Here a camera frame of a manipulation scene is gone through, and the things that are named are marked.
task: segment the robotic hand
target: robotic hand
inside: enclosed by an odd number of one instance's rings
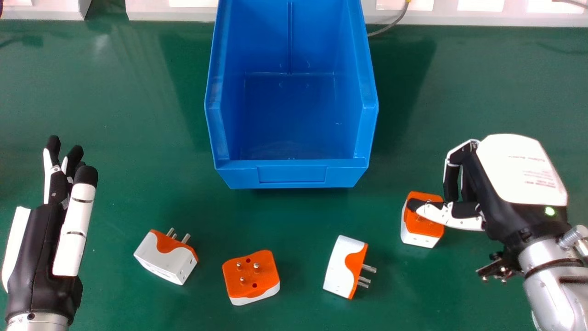
[[[67,330],[82,300],[78,270],[98,172],[78,145],[60,165],[60,147],[53,135],[43,150],[43,205],[17,207],[12,222],[2,266],[9,331]]]
[[[566,189],[538,141],[496,134],[464,142],[447,154],[443,189],[445,202],[410,199],[406,207],[504,244],[476,272],[485,282],[522,275],[537,330],[588,330],[588,229],[567,222]]]

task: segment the green table surface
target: green table surface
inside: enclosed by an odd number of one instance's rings
[[[370,41],[380,113],[353,189],[230,190],[203,111],[212,24],[129,22],[120,0],[85,22],[0,21],[0,246],[14,208],[42,202],[50,134],[100,173],[72,330],[533,330],[522,279],[474,270],[500,244],[448,229],[433,250],[402,244],[411,190],[441,193],[448,149],[468,138],[538,138],[588,214],[588,30],[400,26]],[[133,252],[175,227],[201,262],[184,286]],[[322,290],[338,235],[369,243],[378,273],[354,300]],[[282,287],[242,307],[221,264],[273,251]],[[0,294],[4,302],[6,295]]]

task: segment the gray cable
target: gray cable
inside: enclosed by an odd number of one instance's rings
[[[380,30],[368,33],[367,36],[373,37],[375,35],[379,35],[383,32],[390,30],[393,26],[398,24],[398,22],[400,22],[400,20],[404,17],[404,15],[406,15],[406,11],[408,11],[408,5],[409,5],[409,1],[405,1],[405,5],[404,5],[404,7],[402,7],[402,12],[400,13],[400,16],[398,16],[398,18],[395,19],[394,22],[388,24],[387,26],[381,28]]]
[[[583,4],[581,2],[574,1],[574,0],[552,0],[552,1],[553,2],[565,2],[566,4],[571,4],[574,6],[582,7],[584,9],[588,9],[588,5]]]

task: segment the blue plastic bin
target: blue plastic bin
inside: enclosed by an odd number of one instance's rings
[[[220,0],[205,109],[230,188],[353,187],[376,85],[360,0]]]

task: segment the metal prong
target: metal prong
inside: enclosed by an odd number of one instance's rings
[[[359,276],[359,281],[360,282],[364,282],[366,284],[371,284],[372,283],[372,280],[371,279],[367,279],[367,278],[362,277],[362,276]]]
[[[376,273],[377,269],[372,267],[372,266],[368,266],[367,264],[363,264],[362,265],[362,269],[367,271],[367,272],[371,272],[371,273]]]

